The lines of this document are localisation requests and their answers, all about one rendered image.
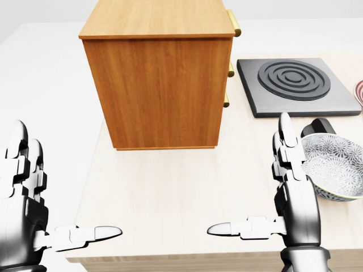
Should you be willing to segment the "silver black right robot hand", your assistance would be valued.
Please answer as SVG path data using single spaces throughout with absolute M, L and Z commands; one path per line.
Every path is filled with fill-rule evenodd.
M 207 229 L 214 236 L 238 236 L 242 240 L 266 240 L 281 235 L 286 247 L 320 246 L 321 225 L 312 181 L 302 169 L 306 160 L 301 140 L 293 130 L 290 116 L 278 119 L 272 140 L 273 178 L 279 182 L 274 198 L 278 217 L 270 222 L 264 216 L 249 216 L 241 223 L 219 223 Z

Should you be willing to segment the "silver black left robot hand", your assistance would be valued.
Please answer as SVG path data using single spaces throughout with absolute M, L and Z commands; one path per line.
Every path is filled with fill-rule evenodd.
M 14 122 L 7 148 L 0 152 L 0 262 L 37 262 L 46 249 L 63 252 L 122 235 L 114 226 L 58 227 L 47 232 L 49 210 L 41 193 L 47 188 L 43 148 L 28 139 L 25 124 Z

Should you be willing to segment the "grey floral patterned bowl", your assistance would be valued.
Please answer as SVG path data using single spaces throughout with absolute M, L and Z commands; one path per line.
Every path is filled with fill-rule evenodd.
M 362 146 L 332 133 L 313 133 L 301 141 L 302 167 L 318 196 L 337 202 L 363 199 Z

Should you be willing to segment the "wooden cabinet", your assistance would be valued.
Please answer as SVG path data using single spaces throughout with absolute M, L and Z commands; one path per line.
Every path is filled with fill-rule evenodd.
M 98 0 L 79 38 L 113 147 L 216 147 L 234 35 L 222 0 Z

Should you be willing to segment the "round black stove knob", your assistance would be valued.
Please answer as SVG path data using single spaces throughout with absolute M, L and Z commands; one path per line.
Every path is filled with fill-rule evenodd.
M 309 125 L 303 128 L 301 138 L 316 133 L 336 134 L 328 119 L 316 118 Z

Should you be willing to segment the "flat dark stove plate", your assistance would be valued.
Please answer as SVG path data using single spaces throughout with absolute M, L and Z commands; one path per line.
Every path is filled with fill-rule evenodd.
M 239 59 L 255 118 L 357 116 L 361 105 L 321 58 Z

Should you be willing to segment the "red striped plate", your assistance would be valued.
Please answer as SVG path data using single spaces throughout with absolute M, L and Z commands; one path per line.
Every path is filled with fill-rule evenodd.
M 363 80 L 360 80 L 354 87 L 353 94 L 359 104 L 363 107 Z

